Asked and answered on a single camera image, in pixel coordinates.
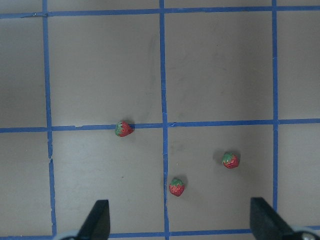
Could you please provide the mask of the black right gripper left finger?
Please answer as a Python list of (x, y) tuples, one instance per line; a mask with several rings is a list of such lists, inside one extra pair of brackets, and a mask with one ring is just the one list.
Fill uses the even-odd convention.
[(111, 221), (109, 201), (97, 200), (81, 226), (77, 240), (107, 240), (110, 236)]

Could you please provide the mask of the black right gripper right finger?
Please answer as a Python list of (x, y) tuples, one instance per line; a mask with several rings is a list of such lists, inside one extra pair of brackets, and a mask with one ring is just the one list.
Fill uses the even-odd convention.
[(262, 197), (250, 199), (250, 230), (256, 240), (295, 240), (295, 232)]

